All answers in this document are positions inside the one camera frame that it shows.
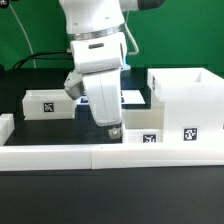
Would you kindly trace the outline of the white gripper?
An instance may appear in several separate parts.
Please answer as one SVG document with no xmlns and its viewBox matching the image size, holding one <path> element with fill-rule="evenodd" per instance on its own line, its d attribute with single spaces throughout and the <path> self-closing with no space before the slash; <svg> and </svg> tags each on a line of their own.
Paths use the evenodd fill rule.
<svg viewBox="0 0 224 224">
<path fill-rule="evenodd" d="M 93 118 L 98 126 L 121 123 L 121 81 L 123 59 L 127 53 L 123 32 L 101 38 L 74 40 L 70 44 L 75 71 L 82 75 Z M 108 130 L 111 139 L 122 136 L 121 126 Z"/>
</svg>

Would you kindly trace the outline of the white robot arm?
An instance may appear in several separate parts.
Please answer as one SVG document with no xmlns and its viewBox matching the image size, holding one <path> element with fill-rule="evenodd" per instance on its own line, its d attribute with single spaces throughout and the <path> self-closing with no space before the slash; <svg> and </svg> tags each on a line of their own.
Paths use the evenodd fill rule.
<svg viewBox="0 0 224 224">
<path fill-rule="evenodd" d="M 164 1 L 59 0 L 75 65 L 64 89 L 72 99 L 87 95 L 96 124 L 106 126 L 112 139 L 122 135 L 120 74 L 132 37 L 123 13 L 158 8 Z"/>
</svg>

